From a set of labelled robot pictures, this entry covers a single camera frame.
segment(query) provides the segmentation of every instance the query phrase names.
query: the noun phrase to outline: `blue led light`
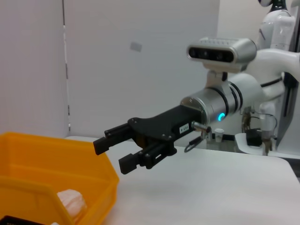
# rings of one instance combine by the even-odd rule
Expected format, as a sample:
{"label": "blue led light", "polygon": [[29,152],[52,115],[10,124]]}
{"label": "blue led light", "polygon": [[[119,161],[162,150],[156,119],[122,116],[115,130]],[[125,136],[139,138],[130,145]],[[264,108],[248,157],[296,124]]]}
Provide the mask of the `blue led light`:
{"label": "blue led light", "polygon": [[225,117],[225,113],[221,113],[217,118],[218,121],[221,121]]}

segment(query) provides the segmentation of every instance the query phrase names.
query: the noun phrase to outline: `small white cup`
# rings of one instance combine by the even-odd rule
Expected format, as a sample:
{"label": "small white cup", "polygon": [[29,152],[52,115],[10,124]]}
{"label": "small white cup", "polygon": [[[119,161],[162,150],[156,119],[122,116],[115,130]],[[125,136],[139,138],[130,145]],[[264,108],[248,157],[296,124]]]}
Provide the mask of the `small white cup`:
{"label": "small white cup", "polygon": [[222,142],[224,130],[217,128],[217,129],[215,129],[215,134],[216,134],[216,142],[217,143]]}

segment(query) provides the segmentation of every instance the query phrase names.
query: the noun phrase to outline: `table surface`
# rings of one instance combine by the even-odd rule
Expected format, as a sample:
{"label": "table surface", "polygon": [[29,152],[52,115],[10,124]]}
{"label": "table surface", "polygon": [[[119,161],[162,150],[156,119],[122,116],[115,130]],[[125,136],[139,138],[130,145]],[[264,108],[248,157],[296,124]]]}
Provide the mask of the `table surface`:
{"label": "table surface", "polygon": [[177,147],[151,170],[121,174],[118,159],[139,149],[123,142],[107,152],[120,183],[105,225],[300,224],[300,184],[283,159]]}

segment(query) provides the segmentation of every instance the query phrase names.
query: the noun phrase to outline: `object in bin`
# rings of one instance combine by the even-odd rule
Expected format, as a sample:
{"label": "object in bin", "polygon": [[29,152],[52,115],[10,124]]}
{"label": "object in bin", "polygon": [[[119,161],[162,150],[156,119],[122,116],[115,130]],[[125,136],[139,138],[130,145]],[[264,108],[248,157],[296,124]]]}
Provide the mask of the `object in bin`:
{"label": "object in bin", "polygon": [[80,194],[78,191],[69,189],[57,193],[57,196],[60,198],[62,204],[74,222],[76,222],[87,209],[85,200],[82,194]]}

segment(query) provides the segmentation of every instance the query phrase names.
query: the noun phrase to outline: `orange bin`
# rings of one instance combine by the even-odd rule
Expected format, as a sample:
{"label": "orange bin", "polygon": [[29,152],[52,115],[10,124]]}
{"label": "orange bin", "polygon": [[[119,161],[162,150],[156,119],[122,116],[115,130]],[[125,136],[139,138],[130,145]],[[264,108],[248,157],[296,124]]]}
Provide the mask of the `orange bin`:
{"label": "orange bin", "polygon": [[98,225],[116,201],[119,178],[92,143],[7,133],[0,136],[0,160],[0,221],[74,225],[57,196],[73,189],[87,204],[76,224]]}

